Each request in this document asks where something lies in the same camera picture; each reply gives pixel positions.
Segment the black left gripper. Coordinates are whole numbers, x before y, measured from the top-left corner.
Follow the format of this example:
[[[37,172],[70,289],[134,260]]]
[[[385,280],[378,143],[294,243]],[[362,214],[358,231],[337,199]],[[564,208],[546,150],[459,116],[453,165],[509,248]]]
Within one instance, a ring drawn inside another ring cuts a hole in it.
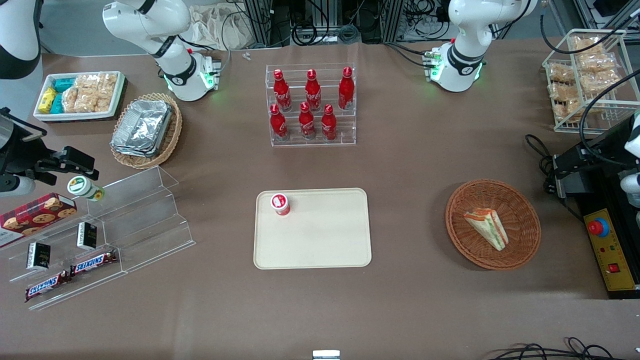
[[[633,169],[633,155],[625,149],[633,134],[632,119],[621,121],[593,139],[586,138],[583,124],[579,125],[578,134],[578,147],[552,157],[555,193],[560,199],[567,198],[565,178],[569,174],[607,166],[625,171]]]

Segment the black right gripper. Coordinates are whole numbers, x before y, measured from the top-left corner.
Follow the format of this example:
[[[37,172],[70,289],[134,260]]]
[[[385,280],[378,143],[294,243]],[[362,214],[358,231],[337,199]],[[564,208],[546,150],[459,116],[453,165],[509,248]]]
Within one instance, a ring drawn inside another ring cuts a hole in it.
[[[99,179],[99,171],[95,169],[95,159],[91,155],[73,146],[64,146],[57,158],[56,152],[47,148],[43,141],[48,134],[45,129],[23,121],[9,111],[0,112],[0,116],[2,176],[57,172],[62,163],[74,168],[76,174],[90,180]]]

